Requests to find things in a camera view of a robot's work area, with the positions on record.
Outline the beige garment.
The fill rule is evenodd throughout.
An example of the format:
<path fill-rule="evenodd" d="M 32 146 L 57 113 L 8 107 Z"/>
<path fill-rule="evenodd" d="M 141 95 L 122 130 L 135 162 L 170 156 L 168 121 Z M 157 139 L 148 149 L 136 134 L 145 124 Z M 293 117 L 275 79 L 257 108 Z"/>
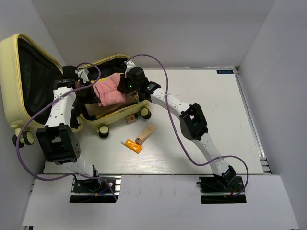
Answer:
<path fill-rule="evenodd" d="M 111 114 L 111 113 L 113 113 L 113 112 L 115 112 L 119 109 L 125 108 L 129 105 L 132 105 L 132 104 L 135 104 L 137 102 L 137 100 L 139 99 L 137 92 L 132 92 L 132 93 L 126 94 L 125 97 L 126 97 L 125 102 L 109 106 L 108 108 L 110 110 L 108 110 L 108 112 L 105 113 L 105 116 L 108 115 L 108 114 Z M 97 103 L 86 104 L 85 108 L 86 108 L 89 116 L 97 116 L 103 111 L 103 108 L 99 107 Z"/>

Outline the pink towel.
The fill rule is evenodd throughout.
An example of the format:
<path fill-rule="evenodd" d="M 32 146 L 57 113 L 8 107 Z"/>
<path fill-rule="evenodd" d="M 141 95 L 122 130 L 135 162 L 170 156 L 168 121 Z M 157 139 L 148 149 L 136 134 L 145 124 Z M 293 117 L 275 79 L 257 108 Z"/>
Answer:
<path fill-rule="evenodd" d="M 100 107 L 107 107 L 126 101 L 125 94 L 117 90 L 120 83 L 120 74 L 114 73 L 106 78 L 100 79 L 93 85 L 93 90 L 100 102 Z"/>

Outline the yellow garment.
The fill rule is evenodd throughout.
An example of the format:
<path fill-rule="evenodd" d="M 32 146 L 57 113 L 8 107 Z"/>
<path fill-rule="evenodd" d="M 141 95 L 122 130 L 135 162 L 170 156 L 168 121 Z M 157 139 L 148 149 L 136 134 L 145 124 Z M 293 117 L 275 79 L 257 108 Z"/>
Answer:
<path fill-rule="evenodd" d="M 108 107 L 111 106 L 113 102 L 111 98 L 113 81 L 110 77 L 105 79 L 100 79 L 95 85 L 94 90 L 96 95 L 100 98 L 101 103 L 98 104 L 99 107 L 103 108 L 103 111 L 97 115 L 97 118 L 102 118 L 105 116 L 105 113 L 110 110 Z"/>

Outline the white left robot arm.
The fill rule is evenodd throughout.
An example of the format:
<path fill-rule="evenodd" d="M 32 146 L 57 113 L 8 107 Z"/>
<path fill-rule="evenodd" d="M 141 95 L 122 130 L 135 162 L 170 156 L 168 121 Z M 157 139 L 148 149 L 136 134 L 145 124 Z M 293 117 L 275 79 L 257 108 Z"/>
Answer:
<path fill-rule="evenodd" d="M 53 104 L 47 122 L 36 132 L 43 154 L 48 162 L 62 165 L 74 173 L 86 176 L 85 186 L 90 191 L 101 187 L 96 168 L 81 157 L 81 147 L 73 129 L 77 129 L 78 84 L 87 85 L 88 79 L 82 79 L 80 70 L 74 66 L 63 67 L 63 77 L 53 86 Z"/>

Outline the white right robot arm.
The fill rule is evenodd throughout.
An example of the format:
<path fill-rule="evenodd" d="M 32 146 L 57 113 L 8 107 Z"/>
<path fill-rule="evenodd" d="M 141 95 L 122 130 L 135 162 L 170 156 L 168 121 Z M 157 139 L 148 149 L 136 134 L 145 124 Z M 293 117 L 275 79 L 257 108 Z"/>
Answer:
<path fill-rule="evenodd" d="M 199 167 L 209 165 L 217 187 L 222 191 L 228 191 L 234 185 L 236 172 L 214 145 L 201 106 L 198 103 L 185 103 L 170 95 L 168 92 L 169 80 L 165 70 L 164 74 L 166 78 L 165 89 L 158 83 L 149 81 L 141 67 L 129 67 L 120 74 L 118 90 L 122 93 L 136 91 L 142 99 L 166 109 L 174 133 L 187 158 Z M 198 147 L 207 160 L 205 163 L 197 163 L 189 156 L 176 130 L 172 115 L 179 119 L 181 134 Z"/>

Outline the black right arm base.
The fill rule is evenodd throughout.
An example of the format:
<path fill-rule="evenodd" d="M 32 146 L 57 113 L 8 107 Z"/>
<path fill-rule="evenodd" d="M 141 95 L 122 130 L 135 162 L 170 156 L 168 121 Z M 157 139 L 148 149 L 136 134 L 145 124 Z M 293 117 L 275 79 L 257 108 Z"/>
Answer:
<path fill-rule="evenodd" d="M 241 176 L 237 176 L 228 187 L 220 184 L 215 177 L 200 177 L 196 182 L 200 188 L 202 204 L 243 204 L 246 203 L 245 192 L 241 192 L 244 187 Z"/>

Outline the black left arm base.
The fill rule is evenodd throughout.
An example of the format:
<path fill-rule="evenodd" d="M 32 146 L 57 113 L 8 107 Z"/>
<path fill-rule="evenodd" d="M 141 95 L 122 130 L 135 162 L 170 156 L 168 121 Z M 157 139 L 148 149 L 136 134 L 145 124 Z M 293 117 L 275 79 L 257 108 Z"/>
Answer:
<path fill-rule="evenodd" d="M 91 179 L 73 179 L 70 203 L 116 203 L 120 193 L 119 176 L 105 177 L 106 182 Z"/>

